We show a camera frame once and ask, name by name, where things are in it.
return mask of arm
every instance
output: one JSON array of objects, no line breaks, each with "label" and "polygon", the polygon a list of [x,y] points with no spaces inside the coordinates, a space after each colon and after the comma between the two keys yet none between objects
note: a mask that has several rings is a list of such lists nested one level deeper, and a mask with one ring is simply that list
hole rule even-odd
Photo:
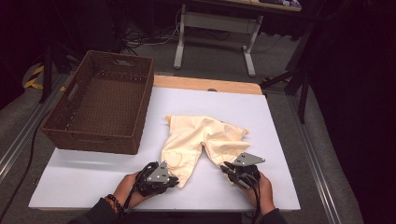
[{"label": "arm", "polygon": [[[257,187],[260,189],[260,207],[261,207],[261,224],[287,224],[285,218],[279,213],[279,209],[275,208],[273,191],[270,180],[260,172],[260,183]],[[253,189],[244,189],[239,187],[246,193],[250,202],[256,206],[256,197]]]},{"label": "arm", "polygon": [[[118,203],[121,207],[123,207],[129,190],[131,190],[131,187],[135,182],[136,175],[137,173],[133,175],[126,175],[121,180],[113,193],[114,197],[118,200]],[[136,191],[134,192],[131,201],[129,202],[129,207],[134,208],[152,196],[153,195],[143,197],[138,191]],[[117,210],[117,208],[112,206],[109,201],[101,198],[92,209],[82,214],[81,216],[70,220],[68,224],[108,224],[112,223],[118,218],[119,211]]]}]

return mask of desk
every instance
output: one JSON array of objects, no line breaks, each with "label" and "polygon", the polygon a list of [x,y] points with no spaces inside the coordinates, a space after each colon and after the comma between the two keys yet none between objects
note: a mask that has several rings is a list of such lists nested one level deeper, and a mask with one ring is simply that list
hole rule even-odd
[{"label": "desk", "polygon": [[[262,8],[269,7],[269,8],[287,10],[287,11],[301,10],[298,7],[285,7],[274,4],[260,3],[258,0],[218,0],[218,1],[212,1],[212,4],[216,4],[216,2],[222,2],[223,4],[228,4],[228,6],[230,7],[239,7],[240,5],[245,5],[245,7],[246,6],[262,7]],[[235,32],[241,34],[249,34],[250,35],[249,43],[245,46],[242,46],[242,49],[245,56],[245,62],[247,65],[247,73],[249,76],[254,77],[256,76],[256,72],[254,70],[254,65],[251,60],[250,52],[253,48],[254,42],[256,40],[261,25],[262,25],[261,15],[257,16],[256,20],[240,19],[240,18],[218,16],[218,15],[212,15],[206,13],[191,12],[187,10],[186,5],[183,5],[181,9],[180,32],[177,43],[177,52],[175,56],[174,67],[176,69],[181,68],[181,61],[183,58],[183,50],[185,43],[184,30],[186,26],[190,26],[196,28],[205,28],[212,30]]]},{"label": "desk", "polygon": [[[193,91],[186,90],[190,85]],[[208,115],[249,129],[244,138],[250,143],[247,152],[266,159],[258,167],[273,182],[276,206],[283,210],[300,209],[266,99],[258,85],[161,76],[154,79],[137,155],[55,149],[29,207],[91,208],[98,198],[113,192],[124,175],[160,159],[169,133],[164,117],[167,114]],[[244,193],[231,187],[221,170],[203,152],[183,189],[169,189],[139,204],[135,210],[242,212],[253,209]]]}]

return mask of person's right hand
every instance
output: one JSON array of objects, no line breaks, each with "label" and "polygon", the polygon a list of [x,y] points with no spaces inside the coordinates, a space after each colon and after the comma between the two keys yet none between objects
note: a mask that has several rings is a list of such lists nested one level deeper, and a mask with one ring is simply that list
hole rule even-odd
[{"label": "person's right hand", "polygon": [[[273,191],[272,191],[272,185],[271,185],[270,180],[262,172],[260,172],[260,176],[261,176],[261,178],[260,178],[258,188],[260,188],[261,212],[262,212],[262,215],[264,216],[265,214],[273,211],[275,209],[275,205],[274,205]],[[256,196],[254,194],[254,190],[253,189],[244,189],[242,187],[239,187],[239,188],[247,194],[250,202],[254,206],[256,206]]]}]

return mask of yellow object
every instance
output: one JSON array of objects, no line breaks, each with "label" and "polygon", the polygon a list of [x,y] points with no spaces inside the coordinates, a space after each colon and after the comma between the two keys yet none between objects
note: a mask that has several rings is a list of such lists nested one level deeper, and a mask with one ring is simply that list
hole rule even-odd
[{"label": "yellow object", "polygon": [[248,130],[207,116],[167,116],[169,138],[162,153],[170,175],[179,180],[183,188],[190,178],[202,147],[218,167],[232,162],[244,152],[249,143],[242,141]]}]

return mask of brown wicker basket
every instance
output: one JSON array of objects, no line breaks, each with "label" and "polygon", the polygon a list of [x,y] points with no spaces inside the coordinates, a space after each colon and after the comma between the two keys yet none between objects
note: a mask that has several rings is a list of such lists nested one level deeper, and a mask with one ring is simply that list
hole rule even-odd
[{"label": "brown wicker basket", "polygon": [[41,130],[58,148],[136,154],[153,81],[150,58],[88,51]]}]

